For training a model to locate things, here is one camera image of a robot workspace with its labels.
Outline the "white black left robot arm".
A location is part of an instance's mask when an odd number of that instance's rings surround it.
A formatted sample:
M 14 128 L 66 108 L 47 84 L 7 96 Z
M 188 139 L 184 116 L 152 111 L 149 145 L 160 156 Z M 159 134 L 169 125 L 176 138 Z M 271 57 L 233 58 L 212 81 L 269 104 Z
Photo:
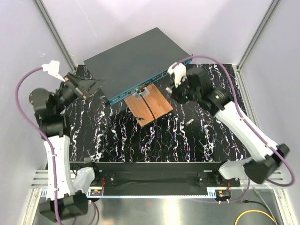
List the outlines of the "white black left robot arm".
M 71 178 L 70 123 L 64 113 L 75 100 L 92 97 L 103 83 L 104 79 L 80 78 L 68 73 L 55 93 L 37 88 L 29 95 L 37 130 L 44 141 L 48 166 L 46 202 L 39 205 L 39 212 L 52 222 L 60 223 L 87 214 L 89 187 L 103 180 L 94 162 L 84 163 L 75 178 Z

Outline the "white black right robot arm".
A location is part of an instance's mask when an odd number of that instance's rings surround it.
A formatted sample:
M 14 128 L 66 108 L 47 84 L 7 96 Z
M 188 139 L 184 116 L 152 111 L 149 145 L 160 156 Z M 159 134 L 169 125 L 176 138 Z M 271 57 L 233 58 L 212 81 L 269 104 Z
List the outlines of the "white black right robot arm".
M 214 183 L 223 186 L 233 178 L 249 178 L 262 184 L 281 166 L 290 149 L 265 135 L 234 102 L 222 87 L 213 87 L 208 73 L 201 67 L 186 69 L 183 64 L 170 66 L 174 78 L 166 90 L 180 104 L 196 102 L 211 116 L 226 125 L 248 150 L 250 157 L 227 161 L 213 173 Z

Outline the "dark grey network switch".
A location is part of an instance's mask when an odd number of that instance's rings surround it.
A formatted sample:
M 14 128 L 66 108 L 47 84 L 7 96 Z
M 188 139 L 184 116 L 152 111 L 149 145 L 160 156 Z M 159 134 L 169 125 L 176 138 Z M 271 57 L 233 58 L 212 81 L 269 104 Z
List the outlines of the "dark grey network switch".
M 104 79 L 106 105 L 113 105 L 167 75 L 190 55 L 159 28 L 153 28 L 84 61 L 90 74 Z

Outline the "wooden board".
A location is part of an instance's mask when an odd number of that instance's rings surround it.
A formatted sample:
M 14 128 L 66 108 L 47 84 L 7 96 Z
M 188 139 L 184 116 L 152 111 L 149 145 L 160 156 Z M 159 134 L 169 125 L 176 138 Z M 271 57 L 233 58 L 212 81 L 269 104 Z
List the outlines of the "wooden board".
M 155 86 L 155 84 L 150 84 L 147 87 L 143 88 L 141 94 L 146 103 L 149 105 L 150 109 L 148 109 L 142 97 L 137 93 L 134 93 L 124 99 L 130 112 L 135 117 L 144 119 L 138 120 L 138 123 L 141 127 L 144 127 L 145 125 L 154 121 L 150 110 L 152 111 L 156 119 L 168 114 L 173 110 L 173 107 Z

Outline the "silver SFP module plug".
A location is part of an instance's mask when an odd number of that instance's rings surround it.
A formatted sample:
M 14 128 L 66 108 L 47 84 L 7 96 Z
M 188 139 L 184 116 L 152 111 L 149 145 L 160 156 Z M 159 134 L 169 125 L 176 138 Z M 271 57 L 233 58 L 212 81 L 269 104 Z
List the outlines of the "silver SFP module plug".
M 189 124 L 191 124 L 194 121 L 194 119 L 190 119 L 188 122 L 186 122 L 186 126 L 188 126 Z
M 172 89 L 170 87 L 166 87 L 165 89 L 167 92 L 172 93 Z

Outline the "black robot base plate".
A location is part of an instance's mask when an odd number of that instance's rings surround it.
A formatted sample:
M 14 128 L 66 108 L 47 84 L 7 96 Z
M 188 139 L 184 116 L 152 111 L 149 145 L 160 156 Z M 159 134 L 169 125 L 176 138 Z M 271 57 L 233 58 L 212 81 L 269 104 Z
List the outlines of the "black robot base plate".
M 98 162 L 94 165 L 105 179 L 104 188 L 110 194 L 199 194 L 204 188 L 240 187 L 237 178 L 226 180 L 217 176 L 220 163 L 216 162 Z

